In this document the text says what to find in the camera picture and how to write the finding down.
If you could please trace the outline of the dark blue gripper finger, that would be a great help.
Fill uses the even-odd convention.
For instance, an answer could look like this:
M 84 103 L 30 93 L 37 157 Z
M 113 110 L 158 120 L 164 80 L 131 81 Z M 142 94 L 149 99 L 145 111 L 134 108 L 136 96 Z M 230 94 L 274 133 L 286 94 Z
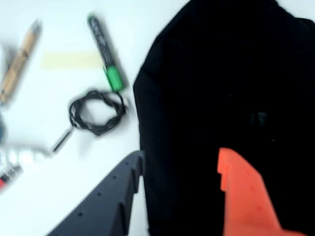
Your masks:
M 133 196 L 144 172 L 145 153 L 132 152 L 49 234 L 127 236 Z

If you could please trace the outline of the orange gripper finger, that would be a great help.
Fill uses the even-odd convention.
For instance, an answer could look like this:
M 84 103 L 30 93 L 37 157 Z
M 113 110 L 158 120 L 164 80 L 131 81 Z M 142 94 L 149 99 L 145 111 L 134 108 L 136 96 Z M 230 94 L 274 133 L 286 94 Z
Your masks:
M 286 148 L 247 160 L 221 148 L 225 236 L 312 236 L 315 161 L 310 148 Z

